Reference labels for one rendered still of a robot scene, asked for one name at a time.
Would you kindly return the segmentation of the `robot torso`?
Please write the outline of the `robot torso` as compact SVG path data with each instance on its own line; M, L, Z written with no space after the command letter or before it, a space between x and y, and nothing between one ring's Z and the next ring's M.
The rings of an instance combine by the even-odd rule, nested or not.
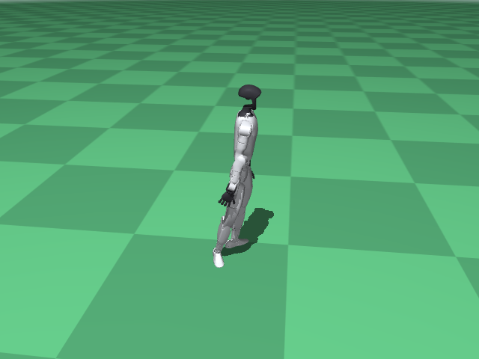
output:
M238 113L240 111L238 111ZM256 118L256 115L253 111L251 111L251 113L254 115L253 117L248 116L251 113L246 113L246 115L244 117L240 117L240 116L238 117L238 113L237 113L237 117L236 117L236 121L235 121L235 127L234 127L234 155L235 155L236 146L237 146L239 125L242 123L242 121L247 121L247 122L251 123L252 131L251 131L251 136L248 140L247 148L246 148L246 150L244 151L243 154L245 154L247 156L248 160L251 160L253 152L254 152L254 145L255 145L257 133L258 133L257 118ZM230 171L230 180L231 180L231 174L232 174L232 167L231 167L231 171ZM248 176L248 161L243 165L243 171L241 173L240 182L243 183L246 180L247 176Z

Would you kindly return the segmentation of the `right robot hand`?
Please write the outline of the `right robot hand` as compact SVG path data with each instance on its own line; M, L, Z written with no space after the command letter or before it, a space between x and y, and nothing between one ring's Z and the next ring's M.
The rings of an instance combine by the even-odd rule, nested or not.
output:
M236 186L235 191L230 191L230 190L228 190L229 185L230 185L230 183L228 183L228 186L226 188L226 192L222 195L222 198L219 200L219 203L222 202L221 205L223 205L224 202L226 201L224 206L227 206L227 204L228 204L228 207L230 206L232 200L233 200L233 204L235 204L234 193L237 189L237 186Z

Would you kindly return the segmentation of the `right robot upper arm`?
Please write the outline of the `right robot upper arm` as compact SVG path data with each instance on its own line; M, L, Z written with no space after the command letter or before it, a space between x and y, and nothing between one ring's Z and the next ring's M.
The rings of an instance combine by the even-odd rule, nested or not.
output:
M252 131L251 123L247 121L242 121L242 123L239 125L239 128L238 128L238 139L237 139L237 146L236 146L234 160L236 160L238 156L242 156L245 159L245 163L248 161L247 156L243 153L247 148L248 140L251 136L251 131Z

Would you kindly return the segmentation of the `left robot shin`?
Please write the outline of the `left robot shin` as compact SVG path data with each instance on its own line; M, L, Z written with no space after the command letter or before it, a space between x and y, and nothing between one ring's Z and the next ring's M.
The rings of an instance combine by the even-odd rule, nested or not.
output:
M242 227L244 217L245 211L243 214L237 216L234 222L234 226L231 228L231 239L233 239L233 242L238 242L238 236L240 234L240 229Z

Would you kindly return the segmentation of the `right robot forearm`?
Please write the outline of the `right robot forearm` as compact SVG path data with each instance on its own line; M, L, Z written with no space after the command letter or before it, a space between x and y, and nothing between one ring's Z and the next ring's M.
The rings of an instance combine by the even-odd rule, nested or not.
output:
M235 191L237 184L240 182L241 173L243 171L243 165L245 159L242 156L238 156L232 166L231 181L228 190Z

